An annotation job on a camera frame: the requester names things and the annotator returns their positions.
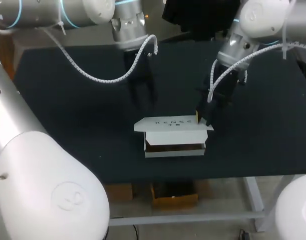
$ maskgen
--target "table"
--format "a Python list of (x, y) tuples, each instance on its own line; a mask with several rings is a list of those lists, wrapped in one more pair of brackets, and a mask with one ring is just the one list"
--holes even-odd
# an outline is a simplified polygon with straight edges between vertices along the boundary
[[(280, 52), (259, 56), (249, 68), (245, 87), (238, 86), (233, 105), (216, 114), (215, 133), (205, 156), (145, 159), (143, 117), (193, 115), (200, 99), (195, 90), (211, 68), (218, 42), (160, 45), (151, 59), (158, 101), (137, 90), (141, 108), (130, 100), (127, 82), (102, 85), (81, 76), (57, 48), (27, 50), (14, 83), (49, 134), (90, 168), (103, 183), (178, 181), (247, 177), (253, 211), (199, 216), (112, 219), (111, 225), (259, 219), (269, 225), (277, 196), (295, 175), (306, 174), (306, 80), (295, 60)], [(70, 47), (76, 63), (91, 75), (123, 75), (122, 52), (114, 46)], [(288, 175), (264, 208), (254, 176)]]

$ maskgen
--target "blue ring light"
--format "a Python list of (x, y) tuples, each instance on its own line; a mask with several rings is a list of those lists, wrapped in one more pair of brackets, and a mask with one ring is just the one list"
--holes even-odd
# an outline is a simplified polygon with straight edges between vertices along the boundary
[(124, 0), (124, 1), (119, 1), (119, 2), (116, 2), (116, 3), (115, 3), (115, 6), (121, 5), (121, 4), (131, 3), (131, 2), (134, 2), (134, 1), (138, 1), (138, 0)]
[(18, 4), (19, 4), (19, 7), (18, 7), (17, 18), (16, 18), (15, 22), (14, 22), (11, 26), (9, 26), (9, 27), (7, 27), (7, 28), (12, 28), (12, 27), (14, 27), (14, 26), (18, 23), (19, 18), (21, 17), (21, 14), (22, 14), (22, 0), (18, 0)]
[(276, 43), (278, 43), (279, 42), (279, 40), (277, 40), (277, 41), (274, 41), (274, 42), (271, 42), (271, 43), (262, 43), (263, 45), (274, 45), (274, 44), (276, 44)]
[(69, 24), (71, 24), (73, 27), (75, 27), (75, 28), (78, 29), (79, 27), (76, 26), (74, 23), (72, 23), (72, 22), (70, 21), (70, 19), (68, 18), (68, 16), (66, 15), (66, 12), (65, 12), (65, 10), (64, 10), (64, 3), (63, 3), (63, 0), (60, 0), (60, 2), (61, 2), (62, 13), (63, 13), (64, 17), (66, 18), (66, 20), (68, 21)]

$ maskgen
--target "floor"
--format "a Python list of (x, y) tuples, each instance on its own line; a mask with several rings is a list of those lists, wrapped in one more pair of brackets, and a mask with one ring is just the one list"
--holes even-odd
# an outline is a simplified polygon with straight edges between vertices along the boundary
[[(272, 195), (280, 179), (280, 176), (257, 178), (264, 202)], [(212, 197), (201, 199), (199, 205), (195, 209), (190, 210), (190, 213), (250, 210), (250, 204), (246, 197), (242, 179), (212, 179), (209, 181), (209, 184), (212, 190)], [(111, 204), (112, 217), (151, 216), (160, 214), (163, 213), (152, 210), (148, 202), (142, 198), (135, 199), (129, 203)], [(251, 234), (251, 240), (278, 240), (275, 227), (266, 233), (257, 233), (251, 220), (138, 226), (140, 240), (238, 240), (240, 229), (249, 232)], [(107, 239), (135, 240), (135, 230), (132, 226), (111, 227)]]

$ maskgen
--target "table leg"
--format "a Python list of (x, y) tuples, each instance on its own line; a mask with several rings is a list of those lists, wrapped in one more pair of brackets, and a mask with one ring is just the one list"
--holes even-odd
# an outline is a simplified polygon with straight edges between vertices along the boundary
[(258, 232), (265, 232), (274, 225), (275, 221), (275, 208), (279, 195), (284, 188), (293, 180), (301, 177), (301, 175), (285, 175), (275, 189), (271, 199), (265, 204), (265, 217), (255, 220), (255, 227)]
[(264, 210), (264, 204), (261, 193), (259, 192), (256, 178), (254, 176), (244, 177), (244, 183), (252, 210), (260, 212)]

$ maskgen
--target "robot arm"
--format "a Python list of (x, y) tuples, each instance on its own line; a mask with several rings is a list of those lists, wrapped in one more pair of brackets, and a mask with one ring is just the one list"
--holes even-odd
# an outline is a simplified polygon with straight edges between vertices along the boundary
[(0, 240), (100, 240), (109, 204), (96, 176), (45, 131), (0, 64)]
[[(211, 76), (215, 80), (229, 67), (256, 52), (260, 43), (266, 39), (300, 41), (306, 43), (306, 1), (289, 0), (247, 0), (241, 6), (220, 49)], [(251, 58), (238, 65), (229, 75), (220, 81), (216, 88), (211, 83), (208, 89), (208, 103), (198, 107), (200, 115), (212, 124), (213, 111), (224, 107), (245, 72)]]
[(148, 37), (140, 0), (1, 0), (0, 29), (63, 25), (76, 29), (111, 21), (117, 46), (139, 49)]

